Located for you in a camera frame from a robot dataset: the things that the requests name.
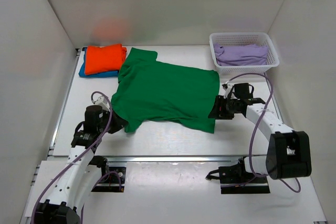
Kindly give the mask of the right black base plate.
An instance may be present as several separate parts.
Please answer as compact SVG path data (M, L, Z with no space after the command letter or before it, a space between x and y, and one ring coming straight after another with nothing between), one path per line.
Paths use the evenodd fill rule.
M266 177L256 177L245 169L243 160L231 166L219 166L210 171L207 180L219 180L221 194L269 194L270 189Z

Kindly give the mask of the purple t shirt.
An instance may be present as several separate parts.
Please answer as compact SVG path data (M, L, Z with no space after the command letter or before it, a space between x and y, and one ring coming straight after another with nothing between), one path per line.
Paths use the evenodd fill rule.
M221 46L214 44L214 53L220 66L257 66L265 65L268 46L250 44L246 46Z

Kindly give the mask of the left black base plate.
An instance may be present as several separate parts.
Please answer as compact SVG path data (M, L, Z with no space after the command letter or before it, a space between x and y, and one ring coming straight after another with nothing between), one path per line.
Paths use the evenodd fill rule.
M109 163L108 172L110 172L110 174L104 177L104 179L92 189L92 192L123 193L127 174L126 163Z

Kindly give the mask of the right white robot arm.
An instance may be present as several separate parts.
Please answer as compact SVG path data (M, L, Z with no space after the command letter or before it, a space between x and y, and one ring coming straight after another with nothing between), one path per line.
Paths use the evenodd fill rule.
M249 83L225 83L223 88L225 94L216 96L209 118L232 120L235 114L242 114L255 125L253 133L261 131L268 140L264 156L253 156L253 147L249 147L243 164L235 169L236 178L248 182L254 175L269 176L273 180L310 176L312 167L307 133L295 131L281 122L263 99L253 96L254 87Z

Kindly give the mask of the white plastic basket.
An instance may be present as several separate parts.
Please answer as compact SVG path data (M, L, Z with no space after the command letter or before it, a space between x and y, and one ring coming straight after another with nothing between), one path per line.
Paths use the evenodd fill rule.
M209 45L220 74L264 73L279 65L275 47L266 33L212 33Z

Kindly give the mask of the folded orange t shirt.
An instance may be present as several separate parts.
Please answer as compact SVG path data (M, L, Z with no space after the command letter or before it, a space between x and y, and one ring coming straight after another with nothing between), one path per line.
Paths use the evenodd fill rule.
M88 46L86 51L85 74L119 71L125 62L127 48L121 44L104 47Z

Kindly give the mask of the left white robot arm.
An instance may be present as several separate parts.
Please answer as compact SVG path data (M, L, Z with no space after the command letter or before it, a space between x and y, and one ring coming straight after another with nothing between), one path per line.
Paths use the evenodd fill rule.
M105 102L90 105L73 134L66 166L38 197L31 223L82 223L85 200L112 173L105 157L95 152L106 133L122 129L125 121Z

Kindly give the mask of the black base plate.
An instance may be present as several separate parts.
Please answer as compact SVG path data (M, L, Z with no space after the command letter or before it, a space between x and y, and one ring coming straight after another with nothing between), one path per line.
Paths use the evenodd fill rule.
M219 180L221 194L269 194L270 189L266 177L256 177L245 169L243 160L231 166L219 166L210 171L207 180Z
M92 189L92 192L123 193L127 174L126 163L109 163L108 172L110 172L110 174L104 177L104 179Z

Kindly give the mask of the folded blue t shirt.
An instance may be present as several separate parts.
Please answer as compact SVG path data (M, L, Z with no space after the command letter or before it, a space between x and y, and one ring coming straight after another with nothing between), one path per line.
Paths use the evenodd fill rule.
M84 47L82 49L82 51L84 52L84 57L83 57L83 63L80 67L79 70L79 77L81 78L113 78L113 77L117 77L118 76L118 71L106 71L106 72L99 72L99 73L95 73L95 74L89 74L86 75L85 74L85 66L86 66L86 51L87 51L87 47Z

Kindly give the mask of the green t shirt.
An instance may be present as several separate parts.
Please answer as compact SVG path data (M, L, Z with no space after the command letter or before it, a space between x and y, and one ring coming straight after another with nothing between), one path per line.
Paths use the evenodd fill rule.
M218 73L160 62L157 56L132 48L119 71L111 104L126 121L125 132L135 132L145 121L169 121L214 133L215 120L208 115L219 94Z

